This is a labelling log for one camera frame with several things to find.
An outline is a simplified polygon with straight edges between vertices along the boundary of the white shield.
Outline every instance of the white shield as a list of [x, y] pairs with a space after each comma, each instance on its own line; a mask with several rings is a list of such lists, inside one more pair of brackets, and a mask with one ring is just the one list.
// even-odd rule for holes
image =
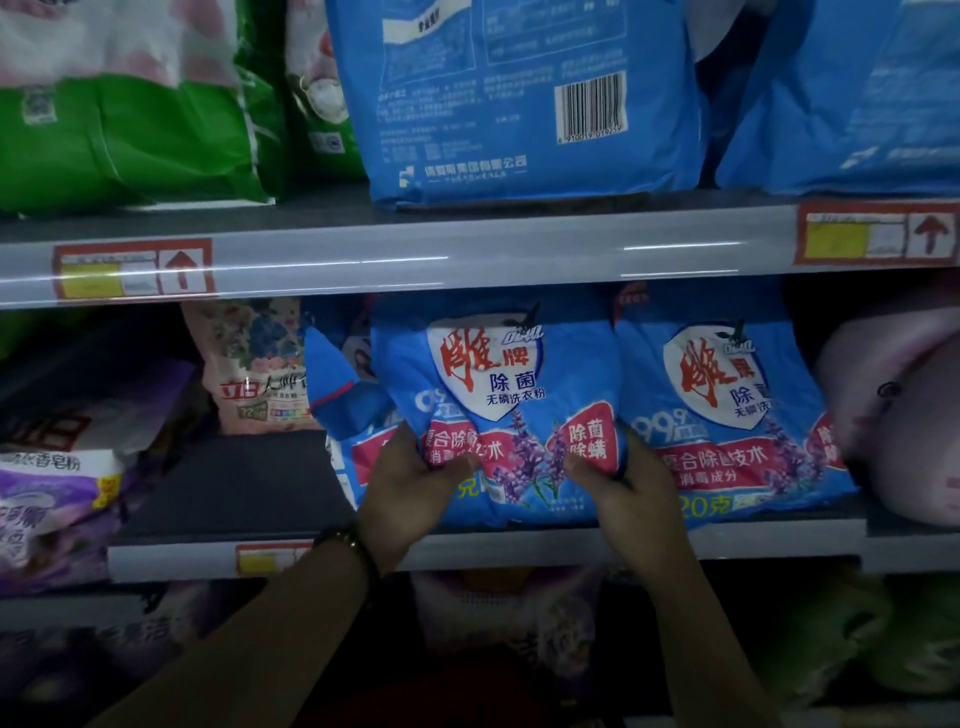
[[677, 394], [698, 415], [753, 429], [770, 410], [770, 393], [749, 331], [746, 341], [738, 341], [734, 331], [724, 325], [687, 327], [663, 345], [663, 366]]
[[543, 356], [542, 329], [519, 328], [516, 322], [525, 315], [441, 319], [427, 329], [441, 382], [464, 409], [485, 420], [500, 420], [537, 392], [542, 397], [536, 381]]

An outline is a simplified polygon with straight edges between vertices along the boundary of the pink plastic bottle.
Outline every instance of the pink plastic bottle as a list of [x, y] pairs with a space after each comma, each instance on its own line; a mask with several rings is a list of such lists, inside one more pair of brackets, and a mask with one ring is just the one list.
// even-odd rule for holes
[[871, 475], [894, 513], [960, 526], [960, 336], [904, 382], [876, 429]]
[[843, 458], [869, 462], [876, 423], [905, 377], [960, 332], [960, 271], [865, 311], [830, 337], [814, 367]]

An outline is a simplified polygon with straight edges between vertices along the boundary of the red arrow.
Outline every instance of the red arrow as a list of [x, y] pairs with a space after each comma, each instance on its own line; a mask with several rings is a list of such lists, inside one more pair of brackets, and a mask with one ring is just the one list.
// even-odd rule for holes
[[194, 262], [193, 258], [187, 255], [184, 251], [177, 251], [177, 254], [170, 258], [167, 264], [163, 267], [167, 270], [179, 270], [177, 273], [177, 284], [180, 286], [181, 290], [185, 291], [187, 288], [189, 288], [189, 285], [186, 282], [186, 271], [188, 269], [197, 270], [199, 266]]
[[926, 254], [933, 255], [933, 250], [937, 245], [937, 238], [940, 235], [949, 234], [950, 230], [940, 222], [940, 218], [936, 215], [927, 215], [914, 232], [917, 235], [926, 235]]

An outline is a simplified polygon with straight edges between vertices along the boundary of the back of blue package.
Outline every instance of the back of blue package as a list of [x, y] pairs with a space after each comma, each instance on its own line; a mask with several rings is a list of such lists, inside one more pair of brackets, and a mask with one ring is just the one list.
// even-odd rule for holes
[[327, 0], [371, 194], [437, 205], [697, 184], [680, 0]]
[[687, 527], [855, 492], [780, 281], [637, 281], [614, 305], [624, 422], [673, 472]]
[[[326, 430], [333, 470], [356, 509], [373, 464], [403, 418], [373, 369], [370, 300], [322, 296], [303, 299], [302, 309], [310, 411]], [[441, 521], [446, 529], [498, 525], [479, 473], [460, 484]]]
[[566, 477], [576, 452], [615, 474], [620, 365], [610, 320], [585, 286], [429, 291], [377, 299], [377, 373], [427, 462], [473, 451], [504, 522], [593, 522]]
[[722, 187], [960, 189], [960, 4], [780, 0]]

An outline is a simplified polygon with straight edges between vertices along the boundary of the price tag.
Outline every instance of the price tag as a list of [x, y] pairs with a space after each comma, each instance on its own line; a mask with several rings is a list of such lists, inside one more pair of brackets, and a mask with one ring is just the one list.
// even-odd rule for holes
[[61, 301], [216, 293], [210, 238], [58, 245], [52, 264]]
[[271, 576], [296, 564], [311, 548], [312, 541], [242, 544], [236, 548], [238, 576]]
[[814, 201], [798, 209], [798, 265], [952, 265], [960, 204]]

